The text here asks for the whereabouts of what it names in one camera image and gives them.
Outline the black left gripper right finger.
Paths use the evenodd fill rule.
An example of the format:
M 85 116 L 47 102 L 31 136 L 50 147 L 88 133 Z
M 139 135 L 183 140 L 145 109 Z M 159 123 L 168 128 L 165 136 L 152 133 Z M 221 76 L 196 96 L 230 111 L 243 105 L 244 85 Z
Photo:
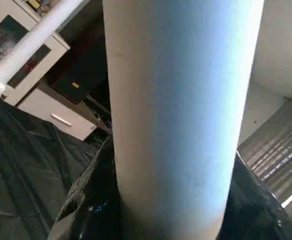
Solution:
M 220 240 L 292 240 L 292 220 L 237 153 Z

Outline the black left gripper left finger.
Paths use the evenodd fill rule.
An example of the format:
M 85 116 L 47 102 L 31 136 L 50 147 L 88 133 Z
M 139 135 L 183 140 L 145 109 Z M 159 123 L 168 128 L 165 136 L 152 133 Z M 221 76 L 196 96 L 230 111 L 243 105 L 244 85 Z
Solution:
M 111 136 L 72 184 L 50 240 L 119 240 L 120 198 Z

